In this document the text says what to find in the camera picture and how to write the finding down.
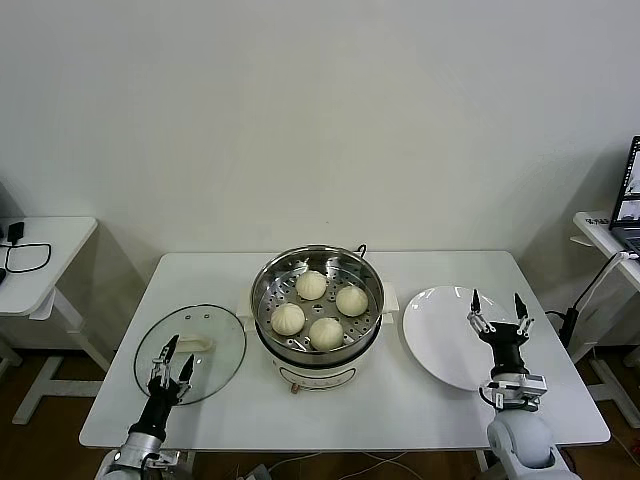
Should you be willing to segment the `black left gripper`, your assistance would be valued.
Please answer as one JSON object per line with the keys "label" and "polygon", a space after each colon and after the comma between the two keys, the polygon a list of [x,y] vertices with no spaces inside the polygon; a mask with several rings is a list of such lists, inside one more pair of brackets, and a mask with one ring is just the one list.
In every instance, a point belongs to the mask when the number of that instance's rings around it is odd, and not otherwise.
{"label": "black left gripper", "polygon": [[152,360],[148,398],[139,420],[130,426],[128,433],[143,433],[157,439],[166,438],[166,424],[171,409],[179,403],[178,396],[184,396],[191,388],[194,371],[194,355],[191,354],[183,365],[178,380],[170,379],[170,363],[176,350],[179,335],[173,335]]}

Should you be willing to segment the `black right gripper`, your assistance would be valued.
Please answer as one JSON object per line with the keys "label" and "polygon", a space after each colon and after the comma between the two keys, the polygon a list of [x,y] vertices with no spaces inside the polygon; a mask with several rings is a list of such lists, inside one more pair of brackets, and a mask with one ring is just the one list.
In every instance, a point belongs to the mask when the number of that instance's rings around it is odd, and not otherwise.
{"label": "black right gripper", "polygon": [[470,312],[467,320],[479,338],[492,350],[494,366],[492,374],[528,374],[529,370],[520,354],[520,347],[527,342],[525,335],[534,319],[528,314],[527,306],[518,293],[514,294],[515,312],[518,326],[513,323],[492,323],[484,318],[478,291],[473,290]]}

